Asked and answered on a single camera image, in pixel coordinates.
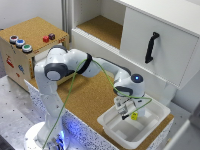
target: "wooden box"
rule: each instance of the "wooden box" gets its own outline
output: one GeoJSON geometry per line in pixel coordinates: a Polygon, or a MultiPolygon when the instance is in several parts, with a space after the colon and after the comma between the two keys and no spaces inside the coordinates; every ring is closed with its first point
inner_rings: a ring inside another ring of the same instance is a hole
{"type": "Polygon", "coordinates": [[[34,78],[34,57],[59,43],[69,49],[69,35],[39,17],[0,31],[0,50],[6,74],[28,91],[24,79],[29,81],[34,78]],[[55,39],[49,40],[48,43],[43,42],[43,37],[50,33],[55,34],[55,39]],[[25,40],[26,44],[32,46],[33,51],[23,53],[22,49],[10,44],[12,35],[25,40]]]}

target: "cabinet handle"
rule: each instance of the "cabinet handle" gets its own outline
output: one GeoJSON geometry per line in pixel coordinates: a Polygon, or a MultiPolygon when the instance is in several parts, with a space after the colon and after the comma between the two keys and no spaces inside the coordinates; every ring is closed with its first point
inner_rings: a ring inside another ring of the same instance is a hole
{"type": "Polygon", "coordinates": [[[145,57],[145,63],[148,64],[153,60],[153,57],[151,57],[151,53],[153,50],[154,40],[157,39],[160,35],[156,32],[153,32],[153,36],[151,37],[145,57]]]}

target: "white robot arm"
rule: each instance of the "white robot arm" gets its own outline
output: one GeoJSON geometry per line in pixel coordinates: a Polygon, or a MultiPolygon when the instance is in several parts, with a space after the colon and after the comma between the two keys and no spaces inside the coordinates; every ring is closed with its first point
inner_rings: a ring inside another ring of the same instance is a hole
{"type": "MultiPolygon", "coordinates": [[[[141,75],[131,75],[131,72],[127,68],[118,66],[105,59],[94,58],[91,55],[77,49],[67,51],[65,47],[56,45],[50,49],[46,60],[35,66],[36,82],[41,93],[41,99],[47,109],[45,125],[37,135],[39,143],[45,142],[49,129],[53,127],[53,124],[55,123],[55,120],[63,106],[63,103],[57,94],[56,81],[69,75],[70,72],[75,71],[80,62],[85,59],[87,60],[79,67],[80,69],[77,73],[88,78],[97,75],[101,71],[101,68],[94,62],[96,61],[106,71],[113,73],[114,87],[118,91],[128,96],[144,96],[144,80],[141,75]]],[[[142,99],[127,98],[118,93],[116,90],[114,90],[114,92],[118,95],[114,99],[115,106],[119,114],[122,115],[122,119],[125,119],[128,116],[128,109],[126,107],[127,101],[132,101],[136,108],[145,104],[142,99]]],[[[138,116],[144,116],[144,114],[145,107],[138,110],[138,116]]],[[[59,124],[60,126],[58,125],[52,132],[50,139],[62,131],[62,124],[59,124]]]]}

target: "green cable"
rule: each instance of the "green cable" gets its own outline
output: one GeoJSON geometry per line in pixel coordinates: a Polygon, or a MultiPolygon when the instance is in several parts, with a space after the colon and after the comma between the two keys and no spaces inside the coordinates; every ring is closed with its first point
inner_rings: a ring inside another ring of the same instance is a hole
{"type": "MultiPolygon", "coordinates": [[[[63,111],[63,109],[64,109],[64,107],[65,107],[65,104],[66,104],[66,102],[67,102],[67,100],[68,100],[68,98],[69,98],[69,95],[70,95],[70,93],[71,93],[71,90],[72,90],[72,87],[73,87],[73,84],[74,84],[74,80],[75,80],[75,77],[76,77],[76,72],[78,71],[78,69],[79,69],[79,67],[82,65],[82,63],[84,63],[85,61],[86,61],[86,59],[83,60],[82,62],[80,62],[79,65],[78,65],[78,67],[76,68],[76,71],[74,72],[74,75],[73,75],[73,78],[72,78],[72,82],[71,82],[71,86],[70,86],[70,89],[69,89],[69,93],[68,93],[68,95],[67,95],[67,98],[66,98],[66,100],[65,100],[65,102],[64,102],[64,104],[63,104],[63,106],[62,106],[62,108],[61,108],[61,111],[60,111],[60,113],[59,113],[59,115],[58,115],[58,118],[57,118],[57,120],[56,120],[56,123],[54,124],[53,128],[51,129],[51,131],[50,131],[50,133],[49,133],[49,135],[48,135],[48,137],[47,137],[47,139],[46,139],[46,141],[45,141],[45,144],[43,145],[42,149],[44,149],[44,147],[45,147],[45,145],[47,144],[47,141],[48,141],[48,139],[49,139],[51,133],[53,132],[53,129],[55,128],[55,126],[56,126],[57,123],[58,123],[58,120],[60,119],[60,116],[61,116],[61,114],[62,114],[62,111],[63,111]]],[[[107,75],[107,73],[106,73],[106,71],[104,70],[104,68],[103,68],[98,62],[96,62],[95,60],[92,60],[92,61],[95,62],[95,63],[101,68],[101,70],[102,70],[102,71],[104,72],[104,74],[106,75],[106,77],[107,77],[108,81],[110,82],[110,84],[112,85],[112,87],[113,87],[118,93],[120,93],[120,94],[123,95],[123,96],[129,97],[129,98],[149,99],[149,101],[148,101],[146,104],[144,104],[144,105],[142,105],[141,107],[137,108],[137,109],[134,110],[132,113],[138,111],[139,109],[141,109],[142,107],[146,106],[147,104],[149,104],[149,103],[152,101],[152,99],[151,99],[151,98],[148,98],[148,97],[134,97],[134,96],[126,95],[126,94],[124,94],[124,93],[118,91],[118,90],[114,87],[113,83],[110,81],[110,78],[109,78],[109,76],[107,75]]]]}

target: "sink basin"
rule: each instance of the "sink basin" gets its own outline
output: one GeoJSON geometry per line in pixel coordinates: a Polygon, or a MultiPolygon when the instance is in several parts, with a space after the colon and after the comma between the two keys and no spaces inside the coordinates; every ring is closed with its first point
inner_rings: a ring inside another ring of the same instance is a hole
{"type": "MultiPolygon", "coordinates": [[[[129,104],[128,109],[133,111],[135,106],[129,104]]],[[[97,120],[103,126],[105,133],[122,147],[136,149],[169,113],[169,108],[153,99],[146,105],[145,116],[137,120],[132,120],[131,117],[122,120],[115,106],[97,120]]]]}

